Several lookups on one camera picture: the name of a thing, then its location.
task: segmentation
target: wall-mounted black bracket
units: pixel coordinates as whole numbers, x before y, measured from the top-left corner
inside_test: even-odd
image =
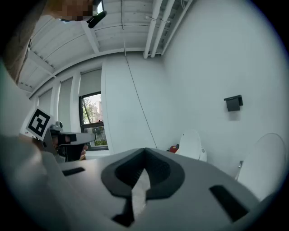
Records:
[[[243,100],[241,95],[226,98],[224,99],[224,101],[226,101],[227,103],[228,111],[239,111],[240,106],[243,106]]]
[[[106,15],[107,12],[104,10],[96,16],[92,16],[88,21],[86,21],[89,25],[89,28],[90,29],[94,28],[96,24],[98,24]]]

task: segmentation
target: gray floor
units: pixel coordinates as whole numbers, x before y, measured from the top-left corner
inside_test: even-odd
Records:
[[[150,189],[149,175],[144,169],[139,180],[132,189],[132,208],[135,219],[145,208],[145,192]]]

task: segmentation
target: black slot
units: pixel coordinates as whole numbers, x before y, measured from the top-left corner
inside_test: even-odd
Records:
[[[115,215],[112,220],[126,227],[131,226],[131,224],[135,221],[132,201],[126,200],[122,213]]]
[[[210,188],[210,191],[233,222],[249,212],[222,185],[215,185]]]
[[[69,170],[64,170],[62,172],[63,172],[64,176],[70,176],[70,175],[73,175],[76,173],[80,173],[82,171],[85,171],[85,169],[82,167],[78,167],[78,168],[73,168],[73,169],[69,169]]]

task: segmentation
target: window frame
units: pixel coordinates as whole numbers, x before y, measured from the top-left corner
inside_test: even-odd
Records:
[[[80,129],[81,133],[84,133],[85,128],[97,128],[97,127],[102,127],[104,126],[103,121],[101,122],[96,122],[96,123],[90,123],[90,124],[83,124],[83,98],[89,97],[89,96],[94,96],[94,95],[99,95],[101,92],[95,92],[83,96],[79,96],[79,122],[80,122]],[[91,147],[88,148],[87,151],[102,151],[102,150],[108,150],[108,146],[105,147]]]

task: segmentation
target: white ceiling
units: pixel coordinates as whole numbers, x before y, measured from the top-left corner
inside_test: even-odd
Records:
[[[168,0],[162,2],[159,19],[163,15],[167,2]],[[63,23],[50,16],[41,17],[34,29],[30,47],[39,60],[27,59],[20,74],[19,87],[27,92],[33,92],[45,80],[57,76],[73,64],[104,54],[123,52],[124,43],[126,51],[144,51],[153,0],[123,0],[124,30],[121,24],[121,0],[103,0],[103,7],[107,11],[106,17],[91,30],[91,33],[95,33],[91,38],[96,39],[94,49],[82,23]],[[168,18],[170,23],[166,24],[160,40],[159,51],[163,48],[163,41],[180,8],[180,0],[176,0]],[[150,51],[159,24],[160,20],[157,20]],[[43,68],[46,66],[43,61],[50,65],[48,69]]]

